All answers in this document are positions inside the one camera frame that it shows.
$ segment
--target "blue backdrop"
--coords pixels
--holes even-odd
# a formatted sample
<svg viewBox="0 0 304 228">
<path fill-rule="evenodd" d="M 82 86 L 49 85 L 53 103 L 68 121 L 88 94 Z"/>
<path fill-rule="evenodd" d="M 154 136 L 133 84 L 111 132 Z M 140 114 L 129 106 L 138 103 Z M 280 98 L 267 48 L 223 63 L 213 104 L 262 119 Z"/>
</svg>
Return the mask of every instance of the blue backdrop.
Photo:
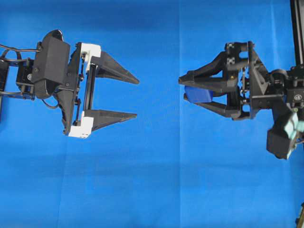
<svg viewBox="0 0 304 228">
<path fill-rule="evenodd" d="M 252 40 L 268 70 L 294 64 L 289 1 L 251 2 L 2 1 L 1 44 L 34 48 L 60 29 L 72 50 L 99 44 L 141 83 L 96 81 L 95 109 L 138 117 L 87 140 L 62 134 L 59 109 L 4 99 L 0 227 L 294 227 L 303 149 L 276 159 L 270 111 L 233 122 L 185 102 L 177 84 L 231 41 Z"/>
</svg>

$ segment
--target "black mechanical part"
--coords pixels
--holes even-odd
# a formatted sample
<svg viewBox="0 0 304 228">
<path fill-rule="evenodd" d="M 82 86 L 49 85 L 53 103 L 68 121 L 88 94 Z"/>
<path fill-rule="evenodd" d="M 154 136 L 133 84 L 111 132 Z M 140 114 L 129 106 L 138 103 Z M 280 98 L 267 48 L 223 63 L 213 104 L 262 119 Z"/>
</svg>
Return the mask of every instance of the black mechanical part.
<svg viewBox="0 0 304 228">
<path fill-rule="evenodd" d="M 76 44 L 76 50 L 71 55 L 70 45 L 63 41 L 62 32 L 53 30 L 37 44 L 36 49 L 17 49 L 0 45 L 5 48 L 0 56 L 0 112 L 2 98 L 13 97 L 34 100 L 35 96 L 42 99 L 48 108 L 60 107 L 64 134 L 69 135 L 71 126 L 80 126 L 79 112 L 81 100 L 78 98 L 80 82 L 84 80 L 85 55 L 82 54 L 82 43 Z M 7 59 L 6 54 L 15 51 L 17 59 Z M 35 59 L 22 59 L 21 52 L 36 52 Z M 139 81 L 130 72 L 119 65 L 109 54 L 101 52 L 101 57 L 92 56 L 90 70 L 87 74 L 87 85 L 84 97 L 85 117 L 94 118 L 92 131 L 117 122 L 135 118 L 136 114 L 119 113 L 105 110 L 92 110 L 95 78 L 107 77 L 128 83 L 138 84 Z M 18 67 L 16 85 L 20 92 L 6 92 L 9 67 Z M 44 99 L 54 96 L 58 104 L 48 105 Z M 76 119 L 72 122 L 74 106 L 77 106 Z"/>
<path fill-rule="evenodd" d="M 70 45 L 63 42 L 62 34 L 55 30 L 37 44 L 37 49 L 40 52 L 35 56 L 31 81 L 34 83 L 35 96 L 46 99 L 64 83 Z"/>
<path fill-rule="evenodd" d="M 248 52 L 248 58 L 239 58 L 241 51 Z M 248 67 L 249 77 L 244 75 Z M 212 78 L 222 71 L 222 78 Z M 241 89 L 238 86 L 238 74 L 243 72 Z M 223 117 L 233 120 L 253 119 L 259 110 L 272 109 L 274 126 L 267 134 L 267 150 L 278 158 L 288 159 L 302 137 L 303 115 L 297 115 L 296 123 L 290 128 L 294 114 L 304 108 L 304 65 L 292 67 L 291 70 L 274 70 L 268 72 L 254 50 L 254 44 L 227 43 L 225 52 L 221 52 L 211 63 L 198 70 L 189 71 L 179 78 L 179 83 L 212 90 L 216 96 L 227 96 L 227 104 L 217 102 L 196 103 Z M 244 112 L 243 106 L 249 105 L 250 112 Z"/>
</svg>

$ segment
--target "cable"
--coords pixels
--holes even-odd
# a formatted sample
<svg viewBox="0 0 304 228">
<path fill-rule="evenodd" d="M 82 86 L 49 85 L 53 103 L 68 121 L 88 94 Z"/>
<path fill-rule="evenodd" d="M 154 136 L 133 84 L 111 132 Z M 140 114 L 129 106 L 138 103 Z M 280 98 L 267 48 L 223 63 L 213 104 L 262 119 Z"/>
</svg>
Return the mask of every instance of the cable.
<svg viewBox="0 0 304 228">
<path fill-rule="evenodd" d="M 0 91 L 0 95 L 22 95 L 21 92 L 5 92 Z"/>
<path fill-rule="evenodd" d="M 11 59 L 11 58 L 5 58 L 5 57 L 0 57 L 3 61 L 6 62 L 26 62 L 29 58 L 24 58 L 24 59 Z"/>
<path fill-rule="evenodd" d="M 50 108 L 50 109 L 56 109 L 59 107 L 59 102 L 57 103 L 56 106 L 51 106 L 48 103 L 46 103 L 44 100 L 42 100 L 42 102 L 46 105 L 46 107 Z"/>
<path fill-rule="evenodd" d="M 8 47 L 5 45 L 0 44 L 0 48 L 4 48 L 7 50 L 12 50 L 12 51 L 16 51 L 16 52 L 40 52 L 40 50 L 37 49 L 17 49 L 15 47 Z"/>
</svg>

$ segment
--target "blue block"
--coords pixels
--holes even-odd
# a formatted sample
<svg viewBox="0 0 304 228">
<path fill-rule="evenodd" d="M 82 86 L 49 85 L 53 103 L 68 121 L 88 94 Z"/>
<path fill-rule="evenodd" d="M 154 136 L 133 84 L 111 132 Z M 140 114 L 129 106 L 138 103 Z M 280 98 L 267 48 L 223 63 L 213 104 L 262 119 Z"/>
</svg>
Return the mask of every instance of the blue block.
<svg viewBox="0 0 304 228">
<path fill-rule="evenodd" d="M 213 98 L 213 92 L 207 89 L 185 86 L 185 92 L 191 103 L 207 103 Z"/>
</svg>

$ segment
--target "bolt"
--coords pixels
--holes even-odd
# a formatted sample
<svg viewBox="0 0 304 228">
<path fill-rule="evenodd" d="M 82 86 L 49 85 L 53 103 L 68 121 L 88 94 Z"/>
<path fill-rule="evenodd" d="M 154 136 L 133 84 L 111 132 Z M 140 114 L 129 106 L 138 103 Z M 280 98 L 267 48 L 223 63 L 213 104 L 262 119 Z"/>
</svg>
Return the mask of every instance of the bolt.
<svg viewBox="0 0 304 228">
<path fill-rule="evenodd" d="M 294 96 L 294 100 L 300 101 L 300 100 L 302 100 L 302 96 L 300 94 L 297 94 Z"/>
<path fill-rule="evenodd" d="M 27 78 L 28 78 L 28 81 L 31 81 L 32 80 L 32 74 L 28 74 Z"/>
</svg>

